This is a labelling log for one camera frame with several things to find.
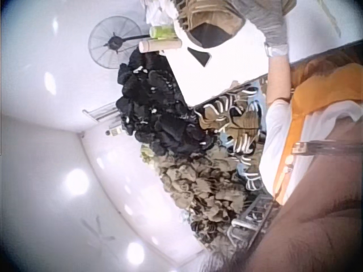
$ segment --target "clothing pile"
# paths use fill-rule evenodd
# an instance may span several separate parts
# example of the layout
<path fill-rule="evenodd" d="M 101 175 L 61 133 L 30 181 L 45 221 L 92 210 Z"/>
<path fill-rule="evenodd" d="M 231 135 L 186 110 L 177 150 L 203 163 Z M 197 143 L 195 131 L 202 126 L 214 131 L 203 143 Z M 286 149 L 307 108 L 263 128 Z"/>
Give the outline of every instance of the clothing pile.
<path fill-rule="evenodd" d="M 234 82 L 223 95 L 195 109 L 202 129 L 228 135 L 225 143 L 229 157 L 244 165 L 246 189 L 263 188 L 259 163 L 263 151 L 261 118 L 263 110 L 254 100 L 259 89 Z"/>
<path fill-rule="evenodd" d="M 155 154 L 170 150 L 188 156 L 211 148 L 214 136 L 200 128 L 187 107 L 166 57 L 137 48 L 128 65 L 120 65 L 117 82 L 123 85 L 116 102 L 123 129 Z"/>
<path fill-rule="evenodd" d="M 211 250 L 221 241 L 230 245 L 224 236 L 231 221 L 246 208 L 247 193 L 236 172 L 237 162 L 228 158 L 226 148 L 215 144 L 205 155 L 177 158 L 172 152 L 157 156 L 143 144 L 141 154 L 177 207 L 189 212 L 188 223 L 196 238 Z"/>

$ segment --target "bottle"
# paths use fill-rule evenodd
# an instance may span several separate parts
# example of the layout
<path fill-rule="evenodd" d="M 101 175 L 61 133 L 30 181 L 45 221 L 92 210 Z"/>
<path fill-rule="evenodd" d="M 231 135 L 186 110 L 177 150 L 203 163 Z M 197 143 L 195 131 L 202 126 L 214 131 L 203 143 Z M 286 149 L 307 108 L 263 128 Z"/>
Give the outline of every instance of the bottle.
<path fill-rule="evenodd" d="M 150 37 L 153 39 L 173 39 L 177 38 L 173 25 L 159 25 L 150 27 Z"/>
<path fill-rule="evenodd" d="M 145 40 L 140 41 L 138 44 L 141 53 L 177 49 L 181 47 L 182 41 L 179 39 Z"/>

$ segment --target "orange garment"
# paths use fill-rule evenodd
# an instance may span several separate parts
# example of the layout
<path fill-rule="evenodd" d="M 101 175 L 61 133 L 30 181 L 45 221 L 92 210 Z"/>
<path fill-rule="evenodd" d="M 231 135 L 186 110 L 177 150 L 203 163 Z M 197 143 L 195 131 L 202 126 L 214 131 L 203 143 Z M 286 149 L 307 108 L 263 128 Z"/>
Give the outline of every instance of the orange garment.
<path fill-rule="evenodd" d="M 291 175 L 286 171 L 285 161 L 293 145 L 300 141 L 305 117 L 339 101 L 362 102 L 362 88 L 363 66 L 356 63 L 340 67 L 329 75 L 315 74 L 296 88 L 291 100 L 292 121 L 273 184 L 274 197 L 278 203 L 284 204 Z"/>

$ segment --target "person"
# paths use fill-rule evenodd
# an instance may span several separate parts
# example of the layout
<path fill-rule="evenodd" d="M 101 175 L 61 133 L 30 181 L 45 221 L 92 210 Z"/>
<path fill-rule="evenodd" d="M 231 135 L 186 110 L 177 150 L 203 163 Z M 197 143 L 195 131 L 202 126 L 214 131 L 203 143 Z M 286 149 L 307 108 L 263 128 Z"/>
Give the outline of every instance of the person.
<path fill-rule="evenodd" d="M 292 155 L 297 142 L 362 146 L 363 67 L 342 53 L 291 69 L 281 0 L 270 2 L 267 10 L 258 1 L 232 0 L 266 38 L 267 137 L 260 173 L 282 207 L 248 252 L 237 250 L 222 265 L 208 262 L 202 270 L 363 271 L 362 153 Z"/>

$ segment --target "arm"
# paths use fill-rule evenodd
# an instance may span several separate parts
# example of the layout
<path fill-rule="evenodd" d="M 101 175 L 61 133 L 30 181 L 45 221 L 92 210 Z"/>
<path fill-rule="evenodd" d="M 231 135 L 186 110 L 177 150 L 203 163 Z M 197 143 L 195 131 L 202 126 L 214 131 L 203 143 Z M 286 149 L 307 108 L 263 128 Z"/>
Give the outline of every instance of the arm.
<path fill-rule="evenodd" d="M 266 37 L 269 47 L 267 105 L 276 99 L 290 100 L 291 78 L 288 59 L 288 37 L 282 14 L 282 0 L 269 0 L 265 8 L 255 0 L 231 0 L 245 18 Z"/>
<path fill-rule="evenodd" d="M 270 57 L 268 60 L 267 106 L 275 100 L 290 101 L 291 77 L 288 56 Z"/>

